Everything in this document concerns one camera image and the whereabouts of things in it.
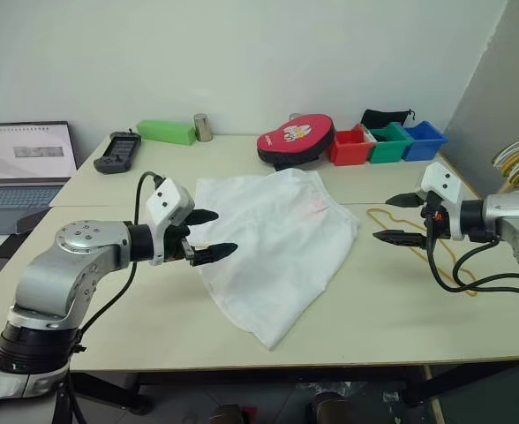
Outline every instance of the laptop screen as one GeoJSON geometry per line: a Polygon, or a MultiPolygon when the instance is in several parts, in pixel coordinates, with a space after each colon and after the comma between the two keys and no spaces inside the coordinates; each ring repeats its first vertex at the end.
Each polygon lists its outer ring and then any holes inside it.
{"type": "Polygon", "coordinates": [[[0,185],[62,185],[76,171],[67,123],[0,124],[0,185]]]}

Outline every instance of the floor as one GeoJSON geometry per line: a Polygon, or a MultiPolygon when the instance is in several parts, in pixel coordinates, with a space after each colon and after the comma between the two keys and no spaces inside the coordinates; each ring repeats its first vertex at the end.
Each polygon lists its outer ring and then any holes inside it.
{"type": "MultiPolygon", "coordinates": [[[[3,265],[4,261],[0,261],[0,269],[3,265]]],[[[97,376],[120,385],[128,379],[123,374],[97,376]]],[[[87,421],[96,424],[204,424],[218,405],[229,403],[250,407],[258,424],[295,424],[304,422],[305,406],[316,393],[337,391],[353,404],[360,424],[435,422],[427,406],[404,407],[395,396],[397,389],[396,383],[359,382],[146,386],[142,394],[153,399],[154,410],[143,417],[85,399],[79,402],[87,421]]],[[[519,368],[443,396],[440,404],[447,424],[519,424],[519,368]]]]}

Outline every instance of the green box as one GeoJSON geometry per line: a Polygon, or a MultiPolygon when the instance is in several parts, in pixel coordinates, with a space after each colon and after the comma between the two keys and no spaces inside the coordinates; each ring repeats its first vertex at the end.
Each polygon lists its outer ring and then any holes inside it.
{"type": "Polygon", "coordinates": [[[197,139],[195,128],[190,124],[167,121],[140,121],[136,125],[142,139],[190,146],[197,139]]]}
{"type": "Polygon", "coordinates": [[[377,144],[369,153],[370,163],[399,162],[412,138],[399,124],[392,122],[385,128],[369,130],[377,144]]]}

